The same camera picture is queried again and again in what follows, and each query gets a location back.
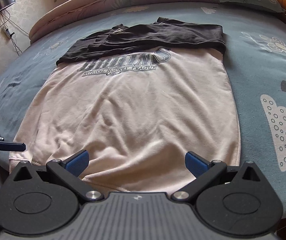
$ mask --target bed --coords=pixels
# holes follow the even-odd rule
[[[118,24],[150,24],[158,17],[223,27],[239,161],[256,162],[282,200],[286,217],[286,24],[264,11],[219,0],[70,0],[36,23],[32,45],[0,75],[2,136],[14,139],[56,61],[77,40]],[[0,152],[6,171],[8,154]]]

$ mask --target blue bedsheet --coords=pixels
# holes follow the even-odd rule
[[[286,216],[286,24],[264,12],[210,3],[154,4],[60,28],[34,43],[0,76],[1,134],[13,140],[56,60],[76,40],[120,23],[147,24],[158,17],[223,26],[224,65],[241,128],[241,162],[251,159],[258,164],[281,198]],[[6,169],[7,158],[8,153],[0,152]]]

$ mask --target blue rubber fingertip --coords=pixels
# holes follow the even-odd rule
[[[207,164],[190,153],[185,154],[185,166],[196,178],[209,170]]]
[[[65,169],[70,173],[72,173],[74,176],[78,177],[87,168],[88,163],[89,163],[89,154],[88,151],[84,151],[75,159],[68,162],[65,166]]]

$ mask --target black fabric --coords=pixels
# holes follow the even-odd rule
[[[186,23],[162,17],[153,24],[132,27],[121,24],[78,40],[56,64],[138,52],[157,46],[214,48],[224,54],[226,47],[222,33],[221,25]]]

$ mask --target silver bolt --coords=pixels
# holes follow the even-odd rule
[[[91,190],[89,192],[86,192],[85,196],[89,199],[98,199],[101,197],[101,193],[99,193],[98,191],[96,190]]]
[[[177,191],[173,194],[176,199],[187,199],[190,194],[185,191]]]

